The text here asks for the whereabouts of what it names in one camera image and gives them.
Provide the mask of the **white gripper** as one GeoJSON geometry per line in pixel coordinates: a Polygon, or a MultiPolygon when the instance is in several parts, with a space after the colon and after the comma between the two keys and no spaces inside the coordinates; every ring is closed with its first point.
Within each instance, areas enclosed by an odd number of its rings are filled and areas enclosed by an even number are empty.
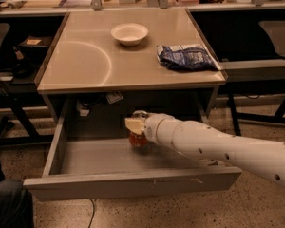
{"type": "Polygon", "coordinates": [[[144,118],[126,118],[125,127],[134,134],[141,135],[157,145],[171,145],[175,127],[180,120],[166,114],[151,113],[144,118]]]}

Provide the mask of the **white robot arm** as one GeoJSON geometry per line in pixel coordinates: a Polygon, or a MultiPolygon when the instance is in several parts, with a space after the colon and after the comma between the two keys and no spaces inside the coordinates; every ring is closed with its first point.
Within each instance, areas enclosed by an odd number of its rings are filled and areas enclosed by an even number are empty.
{"type": "Polygon", "coordinates": [[[183,156],[230,163],[285,187],[285,142],[234,136],[197,121],[141,112],[125,119],[129,135],[170,148],[183,156]]]}

